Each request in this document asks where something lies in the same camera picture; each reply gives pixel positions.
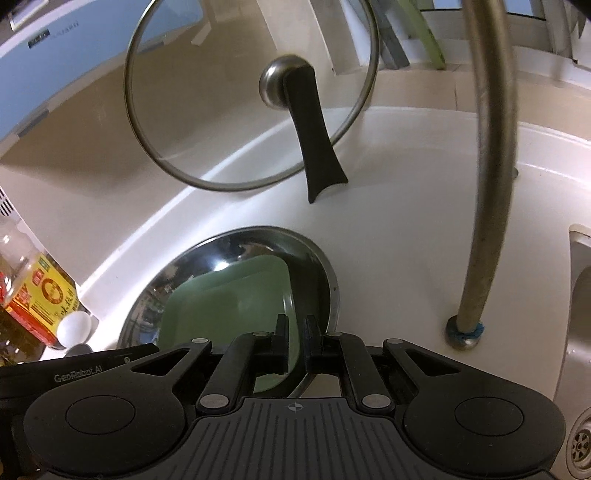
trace sink drain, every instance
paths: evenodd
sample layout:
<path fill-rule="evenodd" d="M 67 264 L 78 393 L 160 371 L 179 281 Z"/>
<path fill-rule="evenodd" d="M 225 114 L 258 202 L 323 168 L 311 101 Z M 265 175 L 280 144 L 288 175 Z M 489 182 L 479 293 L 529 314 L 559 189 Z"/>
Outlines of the sink drain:
<path fill-rule="evenodd" d="M 591 452 L 591 433 L 588 430 L 580 430 L 574 436 L 570 447 L 570 453 L 573 457 L 573 463 L 578 468 L 585 468 L 589 461 L 589 452 Z"/>
<path fill-rule="evenodd" d="M 591 478 L 591 408 L 575 422 L 567 445 L 566 464 L 571 475 L 581 480 Z"/>

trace green tray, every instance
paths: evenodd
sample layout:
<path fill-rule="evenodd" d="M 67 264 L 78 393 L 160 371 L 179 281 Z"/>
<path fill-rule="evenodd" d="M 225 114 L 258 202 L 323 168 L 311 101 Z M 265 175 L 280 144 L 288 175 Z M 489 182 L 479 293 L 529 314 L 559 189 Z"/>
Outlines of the green tray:
<path fill-rule="evenodd" d="M 300 354 L 300 337 L 289 270 L 281 258 L 261 255 L 177 288 L 165 305 L 157 345 L 168 349 L 197 337 L 209 338 L 216 346 L 228 345 L 243 333 L 273 332 L 280 313 L 289 318 L 291 372 Z M 257 378 L 255 392 L 276 386 L 286 376 Z"/>

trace glass pot lid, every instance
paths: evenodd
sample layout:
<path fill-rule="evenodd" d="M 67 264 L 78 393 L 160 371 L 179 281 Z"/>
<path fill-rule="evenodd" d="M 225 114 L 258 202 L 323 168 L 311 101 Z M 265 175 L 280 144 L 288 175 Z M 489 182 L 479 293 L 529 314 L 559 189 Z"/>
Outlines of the glass pot lid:
<path fill-rule="evenodd" d="M 308 0 L 152 0 L 125 63 L 137 140 L 161 169 L 207 190 L 255 189 L 301 171 L 290 112 L 264 100 L 259 83 L 286 54 L 309 63 L 334 145 L 375 80 L 379 39 L 368 2 L 361 0 L 371 44 L 364 59 L 348 26 L 359 18 L 339 0 L 312 2 L 317 8 Z"/>

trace sink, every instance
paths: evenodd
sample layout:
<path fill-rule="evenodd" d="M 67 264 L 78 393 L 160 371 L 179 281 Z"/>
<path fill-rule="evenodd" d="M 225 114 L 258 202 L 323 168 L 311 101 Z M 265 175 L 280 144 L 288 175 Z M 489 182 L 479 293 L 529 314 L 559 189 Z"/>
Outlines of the sink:
<path fill-rule="evenodd" d="M 336 327 L 339 289 L 320 248 L 296 232 L 273 226 L 223 233 L 188 249 L 143 290 L 126 318 L 118 347 L 154 342 L 169 349 L 193 338 L 225 348 L 241 333 L 273 331 L 289 318 L 290 361 L 285 375 L 264 375 L 263 396 L 300 395 L 312 380 L 299 342 L 313 314 L 324 331 Z"/>
<path fill-rule="evenodd" d="M 583 480 L 591 478 L 591 237 L 571 232 L 570 243 L 570 323 L 554 398 L 567 435 L 553 472 Z"/>

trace plastic bottle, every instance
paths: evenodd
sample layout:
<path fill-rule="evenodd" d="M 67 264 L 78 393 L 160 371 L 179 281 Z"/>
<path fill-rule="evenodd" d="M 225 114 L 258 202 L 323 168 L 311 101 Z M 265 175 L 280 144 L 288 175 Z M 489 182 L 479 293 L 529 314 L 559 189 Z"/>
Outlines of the plastic bottle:
<path fill-rule="evenodd" d="M 39 360 L 45 345 L 0 307 L 0 365 Z"/>
<path fill-rule="evenodd" d="M 47 346 L 63 348 L 57 326 L 80 306 L 71 279 L 6 217 L 0 217 L 0 259 L 0 306 Z"/>

